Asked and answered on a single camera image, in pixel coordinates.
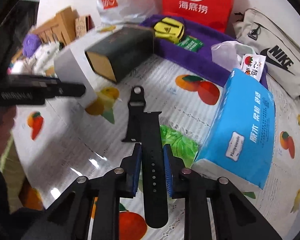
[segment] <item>metal bolt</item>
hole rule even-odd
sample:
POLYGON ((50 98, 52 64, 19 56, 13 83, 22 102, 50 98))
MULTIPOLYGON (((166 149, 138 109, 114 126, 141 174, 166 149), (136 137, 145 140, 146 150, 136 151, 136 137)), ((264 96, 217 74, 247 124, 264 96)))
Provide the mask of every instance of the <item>metal bolt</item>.
POLYGON ((181 172, 182 172, 183 174, 190 174, 190 173, 191 173, 191 169, 183 168, 183 169, 181 170, 181 172))
POLYGON ((220 182, 221 184, 226 185, 226 184, 228 184, 229 179, 227 179, 227 178, 225 178, 225 177, 221 177, 221 178, 219 179, 219 182, 220 182))
POLYGON ((85 176, 80 176, 77 178, 77 182, 78 183, 84 183, 86 182, 87 178, 85 176))
POLYGON ((115 168, 115 169, 114 169, 114 173, 115 173, 115 174, 121 174, 121 173, 123 173, 123 172, 124 172, 124 169, 123 169, 123 168, 118 167, 118 168, 115 168))
POLYGON ((140 88, 140 87, 135 87, 135 88, 134 88, 134 92, 135 92, 136 94, 140 94, 140 93, 141 93, 141 88, 140 88))

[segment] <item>red paper bag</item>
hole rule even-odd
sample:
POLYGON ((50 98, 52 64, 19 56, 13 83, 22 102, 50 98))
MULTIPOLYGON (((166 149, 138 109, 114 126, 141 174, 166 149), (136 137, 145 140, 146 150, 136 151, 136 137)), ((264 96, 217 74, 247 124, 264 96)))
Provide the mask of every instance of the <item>red paper bag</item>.
POLYGON ((225 32, 234 0, 162 0, 163 14, 181 16, 225 32))

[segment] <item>green package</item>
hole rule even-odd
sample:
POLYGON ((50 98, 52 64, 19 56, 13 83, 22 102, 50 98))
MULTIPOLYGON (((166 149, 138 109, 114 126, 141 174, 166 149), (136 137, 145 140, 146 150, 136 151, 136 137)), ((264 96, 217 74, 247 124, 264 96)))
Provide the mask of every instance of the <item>green package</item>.
POLYGON ((160 132, 162 146, 170 144, 173 155, 183 159, 185 166, 190 168, 198 152, 198 144, 166 125, 160 125, 160 132))
POLYGON ((203 42, 199 41, 197 38, 187 35, 186 38, 179 42, 177 46, 182 47, 186 50, 197 52, 198 49, 204 46, 203 42))

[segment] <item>purple ball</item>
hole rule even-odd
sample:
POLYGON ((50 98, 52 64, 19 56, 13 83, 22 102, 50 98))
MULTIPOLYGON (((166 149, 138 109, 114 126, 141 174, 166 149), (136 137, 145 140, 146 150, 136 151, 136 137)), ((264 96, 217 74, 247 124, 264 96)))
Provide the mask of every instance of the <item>purple ball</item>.
POLYGON ((27 34, 23 40, 23 56, 32 57, 35 51, 41 45, 41 40, 36 34, 27 34))

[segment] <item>blue tissue package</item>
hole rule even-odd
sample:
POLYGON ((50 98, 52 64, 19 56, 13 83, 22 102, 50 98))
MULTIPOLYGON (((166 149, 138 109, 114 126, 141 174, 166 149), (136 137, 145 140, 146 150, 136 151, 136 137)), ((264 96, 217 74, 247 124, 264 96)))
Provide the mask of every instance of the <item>blue tissue package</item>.
POLYGON ((274 124, 272 93, 234 69, 192 168, 215 179, 226 176, 241 191, 254 190, 244 184, 263 189, 272 161, 274 124))

